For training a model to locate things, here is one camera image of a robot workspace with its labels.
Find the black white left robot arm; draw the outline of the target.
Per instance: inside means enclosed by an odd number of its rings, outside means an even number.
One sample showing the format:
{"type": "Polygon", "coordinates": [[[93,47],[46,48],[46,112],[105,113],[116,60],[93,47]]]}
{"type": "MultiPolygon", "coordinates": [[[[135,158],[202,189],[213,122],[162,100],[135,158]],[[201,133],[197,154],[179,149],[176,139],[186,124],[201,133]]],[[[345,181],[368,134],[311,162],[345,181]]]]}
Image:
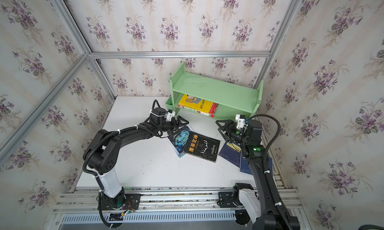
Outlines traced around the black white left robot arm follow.
{"type": "Polygon", "coordinates": [[[154,100],[149,116],[141,123],[122,130],[99,130],[83,155],[82,171],[91,175],[99,186],[97,196],[98,210],[124,210],[133,201],[126,197],[125,189],[120,183],[116,164],[122,148],[138,141],[153,137],[162,138],[187,126],[189,121],[176,116],[176,112],[162,108],[154,100]]]}

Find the green nature encyclopedia book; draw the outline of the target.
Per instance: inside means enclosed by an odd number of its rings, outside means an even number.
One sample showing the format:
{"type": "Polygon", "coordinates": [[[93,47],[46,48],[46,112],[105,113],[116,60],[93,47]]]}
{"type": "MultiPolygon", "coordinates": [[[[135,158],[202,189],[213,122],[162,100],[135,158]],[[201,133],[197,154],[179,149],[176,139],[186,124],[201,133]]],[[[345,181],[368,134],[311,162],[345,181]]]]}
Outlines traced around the green nature encyclopedia book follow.
{"type": "Polygon", "coordinates": [[[188,110],[190,112],[196,113],[196,114],[200,114],[200,115],[203,115],[203,116],[206,116],[206,117],[214,118],[215,117],[215,112],[216,112],[216,109],[217,109],[217,104],[214,104],[213,109],[210,110],[208,113],[205,113],[205,112],[202,112],[202,111],[199,111],[199,110],[195,110],[193,108],[189,108],[189,107],[186,107],[186,106],[183,106],[183,105],[178,105],[178,107],[181,108],[181,109],[185,109],[185,110],[188,110]]]}

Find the black book yellow title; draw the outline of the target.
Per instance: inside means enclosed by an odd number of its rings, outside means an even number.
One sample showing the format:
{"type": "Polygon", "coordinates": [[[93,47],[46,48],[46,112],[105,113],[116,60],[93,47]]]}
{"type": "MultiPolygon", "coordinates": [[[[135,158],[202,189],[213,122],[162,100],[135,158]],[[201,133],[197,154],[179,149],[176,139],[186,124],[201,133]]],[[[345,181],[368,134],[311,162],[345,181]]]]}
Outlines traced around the black book yellow title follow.
{"type": "Polygon", "coordinates": [[[220,140],[190,132],[183,153],[215,163],[218,157],[220,140]]]}

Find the white science youth magazine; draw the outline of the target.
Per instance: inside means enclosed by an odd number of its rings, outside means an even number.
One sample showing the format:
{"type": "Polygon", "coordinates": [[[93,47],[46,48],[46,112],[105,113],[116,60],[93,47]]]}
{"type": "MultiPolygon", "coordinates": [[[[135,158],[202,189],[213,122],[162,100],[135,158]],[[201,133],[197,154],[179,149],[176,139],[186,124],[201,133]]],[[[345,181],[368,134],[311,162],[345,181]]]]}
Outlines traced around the white science youth magazine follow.
{"type": "Polygon", "coordinates": [[[182,133],[176,135],[176,136],[172,136],[171,134],[167,137],[167,139],[169,140],[169,143],[171,145],[171,147],[173,148],[173,150],[175,151],[175,153],[177,154],[177,156],[179,158],[182,158],[185,153],[184,153],[184,147],[189,139],[189,136],[190,136],[190,132],[192,131],[193,129],[189,126],[189,125],[186,125],[186,130],[183,131],[182,133]]]}

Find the yellow cartoon cover book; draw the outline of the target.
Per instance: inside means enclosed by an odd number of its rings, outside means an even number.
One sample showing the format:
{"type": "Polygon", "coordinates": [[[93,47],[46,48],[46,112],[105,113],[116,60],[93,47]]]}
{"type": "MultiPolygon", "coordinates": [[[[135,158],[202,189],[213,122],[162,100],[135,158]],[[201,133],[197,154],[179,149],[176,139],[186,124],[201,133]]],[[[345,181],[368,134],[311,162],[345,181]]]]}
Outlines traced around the yellow cartoon cover book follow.
{"type": "Polygon", "coordinates": [[[208,113],[210,110],[212,110],[214,104],[216,103],[189,95],[183,95],[178,103],[178,105],[183,105],[205,113],[208,113]]]}

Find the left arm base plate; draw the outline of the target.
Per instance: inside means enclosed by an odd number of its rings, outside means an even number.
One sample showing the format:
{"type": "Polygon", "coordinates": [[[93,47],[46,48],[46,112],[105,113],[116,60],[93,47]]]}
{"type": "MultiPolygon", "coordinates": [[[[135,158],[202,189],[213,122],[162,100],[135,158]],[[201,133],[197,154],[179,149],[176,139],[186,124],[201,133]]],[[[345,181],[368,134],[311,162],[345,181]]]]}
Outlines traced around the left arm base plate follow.
{"type": "Polygon", "coordinates": [[[101,211],[126,211],[138,210],[140,204],[140,194],[119,194],[114,199],[109,198],[104,193],[100,193],[98,200],[98,210],[101,211]]]}

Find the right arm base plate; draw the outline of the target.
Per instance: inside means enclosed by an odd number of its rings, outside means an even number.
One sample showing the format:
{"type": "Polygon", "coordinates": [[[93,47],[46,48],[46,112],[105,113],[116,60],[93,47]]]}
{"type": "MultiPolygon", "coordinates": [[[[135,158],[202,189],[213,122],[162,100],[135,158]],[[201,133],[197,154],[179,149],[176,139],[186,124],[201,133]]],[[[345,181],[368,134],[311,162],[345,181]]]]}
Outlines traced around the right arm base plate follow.
{"type": "Polygon", "coordinates": [[[224,191],[218,193],[219,200],[217,205],[220,208],[241,208],[242,205],[239,202],[238,194],[236,192],[224,191]]]}

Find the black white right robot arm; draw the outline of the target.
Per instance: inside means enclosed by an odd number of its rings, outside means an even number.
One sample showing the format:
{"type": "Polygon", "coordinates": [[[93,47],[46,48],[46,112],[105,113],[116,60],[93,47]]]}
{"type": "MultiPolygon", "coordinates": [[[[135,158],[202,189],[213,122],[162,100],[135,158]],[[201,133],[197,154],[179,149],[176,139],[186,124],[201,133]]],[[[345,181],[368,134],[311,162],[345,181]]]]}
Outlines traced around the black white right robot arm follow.
{"type": "Polygon", "coordinates": [[[220,192],[220,208],[236,207],[236,223],[253,224],[254,230],[299,230],[297,217],[291,216],[277,189],[273,170],[271,169],[268,151],[281,131],[280,122],[269,115],[265,118],[273,120],[277,131],[266,146],[261,143],[263,133],[260,115],[245,119],[243,115],[233,120],[217,120],[218,130],[227,143],[241,148],[241,154],[251,170],[256,186],[236,183],[231,192],[220,192]]]}

